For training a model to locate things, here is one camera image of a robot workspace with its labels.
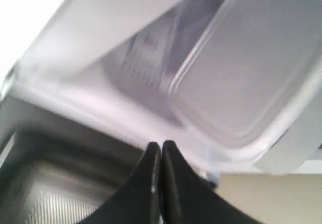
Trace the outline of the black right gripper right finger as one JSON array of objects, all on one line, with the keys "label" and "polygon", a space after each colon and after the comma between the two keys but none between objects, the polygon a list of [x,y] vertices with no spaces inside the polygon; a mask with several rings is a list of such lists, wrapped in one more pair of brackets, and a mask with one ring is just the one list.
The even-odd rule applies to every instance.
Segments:
[{"label": "black right gripper right finger", "polygon": [[166,223],[254,223],[201,180],[174,141],[163,143],[162,155]]}]

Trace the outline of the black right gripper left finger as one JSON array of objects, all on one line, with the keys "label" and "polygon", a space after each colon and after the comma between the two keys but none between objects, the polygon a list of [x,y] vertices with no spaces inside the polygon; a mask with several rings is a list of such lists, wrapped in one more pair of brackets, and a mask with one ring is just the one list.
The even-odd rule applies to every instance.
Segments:
[{"label": "black right gripper left finger", "polygon": [[127,182],[80,223],[159,223],[161,151],[150,142]]}]

